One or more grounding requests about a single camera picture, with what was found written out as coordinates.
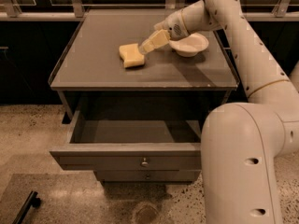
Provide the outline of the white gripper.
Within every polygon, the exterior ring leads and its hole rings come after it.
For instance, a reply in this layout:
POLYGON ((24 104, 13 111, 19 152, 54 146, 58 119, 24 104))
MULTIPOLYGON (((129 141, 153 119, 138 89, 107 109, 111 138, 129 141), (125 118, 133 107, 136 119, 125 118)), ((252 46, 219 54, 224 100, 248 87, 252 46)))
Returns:
POLYGON ((159 31, 155 31, 139 46, 141 54, 148 54, 165 46, 170 37, 172 40, 180 40, 190 35, 183 20, 182 10, 172 13, 163 21, 156 23, 154 29, 159 31))

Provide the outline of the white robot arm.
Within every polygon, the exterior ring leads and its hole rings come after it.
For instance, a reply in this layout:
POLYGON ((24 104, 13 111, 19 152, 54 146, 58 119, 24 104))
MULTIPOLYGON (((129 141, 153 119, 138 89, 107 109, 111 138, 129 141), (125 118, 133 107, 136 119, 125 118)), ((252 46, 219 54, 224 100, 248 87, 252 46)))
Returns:
POLYGON ((247 97, 211 111, 201 135, 206 224, 283 224, 274 158, 299 148, 299 93, 242 13, 239 0, 201 0, 156 24, 139 50, 223 29, 247 97))

